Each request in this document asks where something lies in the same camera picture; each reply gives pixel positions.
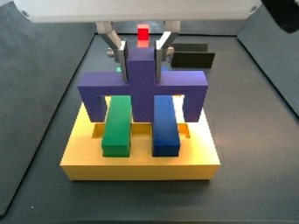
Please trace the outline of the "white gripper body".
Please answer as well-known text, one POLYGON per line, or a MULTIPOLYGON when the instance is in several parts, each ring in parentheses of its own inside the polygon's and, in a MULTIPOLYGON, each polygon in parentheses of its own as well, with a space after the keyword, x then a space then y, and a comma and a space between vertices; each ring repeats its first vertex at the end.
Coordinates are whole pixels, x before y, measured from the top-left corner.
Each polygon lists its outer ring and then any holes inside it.
POLYGON ((33 23, 243 20, 260 0, 13 0, 33 23))

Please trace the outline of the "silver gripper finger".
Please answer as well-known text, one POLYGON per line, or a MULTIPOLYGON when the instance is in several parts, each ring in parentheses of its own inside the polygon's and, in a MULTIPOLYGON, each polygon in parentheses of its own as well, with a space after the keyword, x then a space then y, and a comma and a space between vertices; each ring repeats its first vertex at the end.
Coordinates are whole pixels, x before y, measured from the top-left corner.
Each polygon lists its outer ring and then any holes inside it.
POLYGON ((127 75, 127 42, 120 39, 111 22, 96 22, 97 34, 104 39, 109 50, 107 55, 115 58, 115 62, 120 64, 123 80, 128 81, 127 75))
POLYGON ((155 41, 155 80, 161 79, 161 64, 165 60, 167 49, 180 33, 180 21, 165 21, 163 36, 155 41))

